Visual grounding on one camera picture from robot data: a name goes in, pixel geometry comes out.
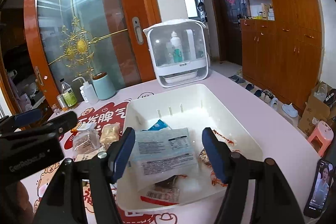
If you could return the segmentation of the seaweed snack red-edged bag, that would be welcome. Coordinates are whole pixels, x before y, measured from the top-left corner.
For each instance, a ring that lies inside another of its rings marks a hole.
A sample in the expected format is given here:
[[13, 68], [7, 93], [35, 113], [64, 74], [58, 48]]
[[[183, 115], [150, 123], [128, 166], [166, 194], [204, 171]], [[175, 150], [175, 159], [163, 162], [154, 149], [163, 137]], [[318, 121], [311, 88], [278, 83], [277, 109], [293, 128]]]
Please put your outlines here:
[[185, 178], [188, 178], [188, 176], [185, 174], [179, 174], [157, 182], [141, 191], [139, 194], [140, 200], [160, 206], [177, 205], [179, 204], [179, 197], [181, 194], [177, 183], [179, 180], [183, 180]]

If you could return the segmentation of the small glass jar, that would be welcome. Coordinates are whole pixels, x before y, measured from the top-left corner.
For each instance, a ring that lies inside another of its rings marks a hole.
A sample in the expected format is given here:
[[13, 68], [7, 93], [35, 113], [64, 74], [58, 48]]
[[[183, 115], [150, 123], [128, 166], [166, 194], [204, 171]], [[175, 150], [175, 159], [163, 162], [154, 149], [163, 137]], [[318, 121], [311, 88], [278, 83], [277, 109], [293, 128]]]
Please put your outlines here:
[[61, 110], [60, 110], [60, 108], [58, 107], [57, 104], [53, 104], [53, 105], [51, 106], [51, 108], [52, 108], [53, 112], [54, 112], [56, 115], [59, 115], [59, 114], [61, 113]]

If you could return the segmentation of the white squeeze bottle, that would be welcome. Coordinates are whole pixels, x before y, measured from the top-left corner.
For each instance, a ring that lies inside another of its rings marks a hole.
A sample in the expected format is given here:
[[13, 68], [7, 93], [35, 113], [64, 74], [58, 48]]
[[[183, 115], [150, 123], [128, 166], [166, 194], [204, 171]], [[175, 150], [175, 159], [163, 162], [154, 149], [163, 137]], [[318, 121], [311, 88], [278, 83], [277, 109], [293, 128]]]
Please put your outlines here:
[[82, 85], [80, 86], [80, 93], [84, 99], [85, 103], [89, 103], [91, 105], [96, 104], [99, 99], [95, 92], [95, 89], [92, 84], [90, 84], [84, 77], [76, 77], [72, 81], [75, 82], [77, 80], [82, 81]]

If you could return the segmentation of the brown bread clear pack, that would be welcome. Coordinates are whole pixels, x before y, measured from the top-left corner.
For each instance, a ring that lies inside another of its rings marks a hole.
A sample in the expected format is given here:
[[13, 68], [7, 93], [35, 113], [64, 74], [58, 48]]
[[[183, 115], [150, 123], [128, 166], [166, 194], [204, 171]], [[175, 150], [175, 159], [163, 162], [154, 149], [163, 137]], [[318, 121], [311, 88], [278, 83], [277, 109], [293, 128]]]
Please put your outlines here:
[[98, 150], [101, 147], [100, 137], [95, 129], [88, 129], [80, 131], [73, 138], [73, 154], [75, 157], [78, 155], [89, 154]]

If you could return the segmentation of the teal canister wooden lid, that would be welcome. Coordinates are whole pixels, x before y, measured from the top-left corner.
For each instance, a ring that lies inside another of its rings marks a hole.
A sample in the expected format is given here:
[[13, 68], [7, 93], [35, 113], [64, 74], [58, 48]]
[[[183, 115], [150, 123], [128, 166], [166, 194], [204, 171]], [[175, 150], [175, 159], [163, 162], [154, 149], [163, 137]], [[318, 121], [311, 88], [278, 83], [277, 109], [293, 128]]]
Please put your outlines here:
[[116, 94], [116, 89], [106, 72], [94, 75], [92, 81], [99, 100], [110, 99]]

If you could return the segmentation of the white light-blue snack bag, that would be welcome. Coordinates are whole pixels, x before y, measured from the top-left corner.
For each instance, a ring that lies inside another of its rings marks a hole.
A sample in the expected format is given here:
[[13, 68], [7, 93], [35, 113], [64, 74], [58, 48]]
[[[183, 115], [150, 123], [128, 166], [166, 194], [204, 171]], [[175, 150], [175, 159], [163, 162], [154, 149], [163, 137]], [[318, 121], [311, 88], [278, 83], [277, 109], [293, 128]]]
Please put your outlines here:
[[130, 167], [137, 191], [172, 176], [196, 176], [200, 172], [187, 128], [137, 131]]

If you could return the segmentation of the glass sliding door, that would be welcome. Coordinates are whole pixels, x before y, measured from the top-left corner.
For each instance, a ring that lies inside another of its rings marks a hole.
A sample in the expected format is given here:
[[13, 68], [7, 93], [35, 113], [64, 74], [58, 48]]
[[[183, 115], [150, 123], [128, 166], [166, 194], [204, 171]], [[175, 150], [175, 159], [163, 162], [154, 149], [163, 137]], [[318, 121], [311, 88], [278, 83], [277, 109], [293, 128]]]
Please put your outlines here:
[[104, 72], [116, 89], [155, 78], [143, 29], [159, 22], [156, 0], [24, 0], [38, 85], [49, 105], [61, 80]]

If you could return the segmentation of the blue foil snack packet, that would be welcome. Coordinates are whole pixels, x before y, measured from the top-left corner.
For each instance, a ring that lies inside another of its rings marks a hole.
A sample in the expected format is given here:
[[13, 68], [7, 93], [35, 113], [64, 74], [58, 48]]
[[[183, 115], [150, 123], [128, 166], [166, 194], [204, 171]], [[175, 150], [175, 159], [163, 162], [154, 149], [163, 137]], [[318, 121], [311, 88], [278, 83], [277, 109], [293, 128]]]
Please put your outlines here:
[[164, 121], [159, 119], [154, 125], [152, 125], [146, 131], [161, 131], [161, 130], [171, 130], [171, 127], [168, 124], [166, 124]]

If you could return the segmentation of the nut cluster clear pack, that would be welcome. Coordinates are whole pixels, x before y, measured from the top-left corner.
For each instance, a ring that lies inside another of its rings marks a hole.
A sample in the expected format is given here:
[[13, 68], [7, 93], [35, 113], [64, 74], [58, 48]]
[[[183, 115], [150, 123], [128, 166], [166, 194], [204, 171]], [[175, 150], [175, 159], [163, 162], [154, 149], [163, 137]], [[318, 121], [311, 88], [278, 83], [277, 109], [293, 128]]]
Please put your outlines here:
[[199, 153], [199, 159], [200, 159], [200, 161], [201, 161], [205, 166], [207, 166], [207, 167], [209, 167], [209, 168], [212, 167], [212, 165], [211, 165], [211, 163], [210, 163], [210, 159], [209, 159], [209, 157], [208, 157], [208, 155], [207, 155], [207, 153], [206, 153], [205, 148], [203, 148], [203, 149], [201, 150], [201, 152]]

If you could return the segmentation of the yellow rice cracker pack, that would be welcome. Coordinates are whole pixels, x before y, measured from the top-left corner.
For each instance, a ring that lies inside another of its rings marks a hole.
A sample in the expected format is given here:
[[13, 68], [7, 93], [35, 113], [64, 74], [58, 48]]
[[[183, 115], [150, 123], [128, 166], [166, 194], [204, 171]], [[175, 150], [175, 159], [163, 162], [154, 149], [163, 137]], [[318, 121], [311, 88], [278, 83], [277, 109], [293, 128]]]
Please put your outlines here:
[[102, 128], [100, 143], [108, 149], [110, 145], [120, 139], [120, 123], [106, 124]]

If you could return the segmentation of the white cosmetic organizer case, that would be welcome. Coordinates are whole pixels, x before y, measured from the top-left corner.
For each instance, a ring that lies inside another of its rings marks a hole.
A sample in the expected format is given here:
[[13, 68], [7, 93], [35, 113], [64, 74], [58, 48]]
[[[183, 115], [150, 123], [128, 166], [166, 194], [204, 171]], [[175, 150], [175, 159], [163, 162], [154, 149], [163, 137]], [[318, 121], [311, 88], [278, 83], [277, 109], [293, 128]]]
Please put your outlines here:
[[206, 25], [193, 19], [174, 19], [143, 30], [155, 77], [164, 88], [204, 80], [209, 73]]

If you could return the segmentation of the beige soda cracker pack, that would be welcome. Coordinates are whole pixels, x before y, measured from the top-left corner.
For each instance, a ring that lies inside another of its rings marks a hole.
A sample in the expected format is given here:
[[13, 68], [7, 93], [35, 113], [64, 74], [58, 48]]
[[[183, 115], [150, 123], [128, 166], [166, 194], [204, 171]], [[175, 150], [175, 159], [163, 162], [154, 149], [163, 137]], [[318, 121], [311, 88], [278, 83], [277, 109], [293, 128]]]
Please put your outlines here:
[[101, 151], [93, 151], [93, 152], [88, 153], [88, 154], [79, 154], [79, 155], [76, 156], [75, 162], [90, 160], [90, 159], [94, 158], [96, 155], [98, 155], [99, 153], [101, 153]]

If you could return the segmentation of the clear bottle green label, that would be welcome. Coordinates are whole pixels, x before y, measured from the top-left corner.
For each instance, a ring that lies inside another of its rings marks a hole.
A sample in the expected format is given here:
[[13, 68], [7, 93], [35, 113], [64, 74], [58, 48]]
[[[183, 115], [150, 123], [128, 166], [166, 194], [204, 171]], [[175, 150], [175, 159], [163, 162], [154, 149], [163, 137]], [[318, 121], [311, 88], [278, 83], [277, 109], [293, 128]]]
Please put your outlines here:
[[60, 80], [62, 88], [62, 96], [68, 105], [68, 107], [74, 107], [78, 103], [77, 98], [74, 94], [74, 91], [71, 88], [71, 85], [65, 82], [64, 79]]

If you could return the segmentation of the pink plastic stool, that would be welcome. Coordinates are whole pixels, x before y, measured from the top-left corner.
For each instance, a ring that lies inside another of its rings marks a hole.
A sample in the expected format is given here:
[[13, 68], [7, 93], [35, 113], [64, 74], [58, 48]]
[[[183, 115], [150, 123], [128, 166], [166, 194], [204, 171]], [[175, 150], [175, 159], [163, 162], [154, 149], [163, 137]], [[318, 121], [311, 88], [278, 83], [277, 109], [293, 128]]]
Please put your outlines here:
[[308, 137], [307, 141], [315, 147], [313, 144], [318, 145], [317, 153], [320, 157], [323, 157], [327, 148], [331, 144], [334, 138], [334, 133], [331, 127], [324, 121], [319, 121], [313, 132]]

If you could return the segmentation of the white plastic storage bin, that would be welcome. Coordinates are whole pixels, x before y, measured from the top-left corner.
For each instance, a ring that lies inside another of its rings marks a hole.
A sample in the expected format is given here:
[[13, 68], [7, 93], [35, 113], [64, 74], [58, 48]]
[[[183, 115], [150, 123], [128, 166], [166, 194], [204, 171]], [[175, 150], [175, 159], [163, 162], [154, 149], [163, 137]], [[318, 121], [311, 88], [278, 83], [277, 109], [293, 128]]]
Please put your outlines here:
[[188, 176], [177, 183], [181, 191], [179, 204], [160, 206], [140, 200], [129, 164], [122, 177], [117, 181], [116, 202], [124, 211], [148, 213], [198, 202], [209, 197], [222, 197], [226, 188], [212, 186], [211, 168], [199, 159], [203, 149], [202, 131], [209, 127], [215, 130], [216, 138], [223, 141], [229, 149], [239, 151], [247, 159], [260, 161], [263, 152], [255, 139], [220, 102], [220, 100], [202, 84], [159, 93], [130, 102], [126, 108], [123, 126], [137, 131], [146, 131], [161, 119], [171, 129], [187, 128], [190, 141], [196, 153], [200, 172]]

